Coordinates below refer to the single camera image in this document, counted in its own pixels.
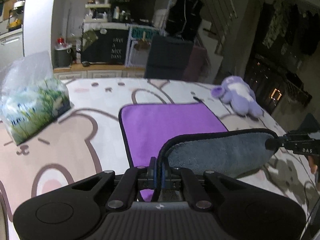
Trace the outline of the grey purple microfibre towel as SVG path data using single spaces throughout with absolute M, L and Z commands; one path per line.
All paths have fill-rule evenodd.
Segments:
M 274 131 L 233 130 L 204 103 L 127 105 L 119 123 L 131 167 L 164 157 L 171 167 L 186 167 L 196 175 L 213 170 L 238 178 L 261 168 L 276 152 L 265 147 L 276 137 Z

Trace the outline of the purple plush toy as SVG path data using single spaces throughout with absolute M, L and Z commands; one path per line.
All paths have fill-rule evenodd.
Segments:
M 212 89 L 211 95 L 224 104 L 229 104 L 240 116 L 258 118 L 263 115 L 262 108 L 256 102 L 255 93 L 239 76 L 226 77 L 221 85 Z

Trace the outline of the cartoon bear tablecloth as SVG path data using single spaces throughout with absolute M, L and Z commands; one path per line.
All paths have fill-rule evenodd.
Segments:
M 111 168 L 129 167 L 117 116 L 121 107 L 169 106 L 200 99 L 227 129 L 269 128 L 284 134 L 264 113 L 257 120 L 235 114 L 212 96 L 212 85 L 129 78 L 67 80 L 72 109 L 37 137 L 17 146 L 1 128 L 1 239 L 17 239 L 11 221 L 23 201 Z

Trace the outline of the maroon board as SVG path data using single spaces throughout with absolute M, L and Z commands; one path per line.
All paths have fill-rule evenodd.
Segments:
M 187 82 L 198 81 L 201 74 L 206 71 L 209 63 L 210 61 L 206 48 L 193 46 L 182 80 Z

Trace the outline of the dark blue chair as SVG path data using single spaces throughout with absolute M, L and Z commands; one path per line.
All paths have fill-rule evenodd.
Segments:
M 173 37 L 153 37 L 148 55 L 145 79 L 181 80 L 188 65 L 193 42 Z

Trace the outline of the white drawer cabinet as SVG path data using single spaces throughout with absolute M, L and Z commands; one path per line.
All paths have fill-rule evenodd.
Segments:
M 111 64 L 92 64 L 84 67 L 82 64 L 72 64 L 67 68 L 55 68 L 53 73 L 60 80 L 71 79 L 96 79 L 96 78 L 114 78 L 130 77 L 143 78 L 145 68 L 125 67 L 124 65 Z

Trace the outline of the black have a nice day cloth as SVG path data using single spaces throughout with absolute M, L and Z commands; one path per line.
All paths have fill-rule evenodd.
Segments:
M 129 31 L 126 29 L 88 30 L 82 35 L 81 62 L 124 64 Z

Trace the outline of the teal poison sign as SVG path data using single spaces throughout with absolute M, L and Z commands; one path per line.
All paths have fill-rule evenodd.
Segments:
M 134 40 L 145 39 L 147 41 L 151 41 L 153 37 L 158 34 L 159 34 L 159 31 L 157 29 L 133 27 L 131 32 L 131 37 Z

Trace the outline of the floral tissue pack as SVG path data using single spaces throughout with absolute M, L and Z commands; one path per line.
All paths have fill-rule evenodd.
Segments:
M 1 69 L 1 120 L 16 145 L 70 108 L 68 89 L 53 75 L 47 51 L 22 57 Z

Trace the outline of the dark grey trash bin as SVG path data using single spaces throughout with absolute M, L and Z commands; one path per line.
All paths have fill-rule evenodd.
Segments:
M 67 68 L 72 62 L 72 45 L 56 46 L 54 68 Z

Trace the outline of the black garment bag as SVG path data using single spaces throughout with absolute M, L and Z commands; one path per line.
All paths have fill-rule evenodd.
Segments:
M 176 0 L 170 8 L 165 31 L 170 37 L 194 42 L 202 22 L 201 0 Z

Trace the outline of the cream shelf organizer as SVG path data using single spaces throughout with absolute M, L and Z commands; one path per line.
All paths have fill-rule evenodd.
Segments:
M 111 9 L 110 3 L 85 4 L 85 9 L 84 23 L 109 22 L 108 14 Z

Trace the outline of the white kitchen cabinet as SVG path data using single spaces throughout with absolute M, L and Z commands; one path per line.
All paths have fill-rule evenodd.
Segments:
M 10 65 L 13 61 L 24 57 L 22 28 L 1 35 L 0 67 Z

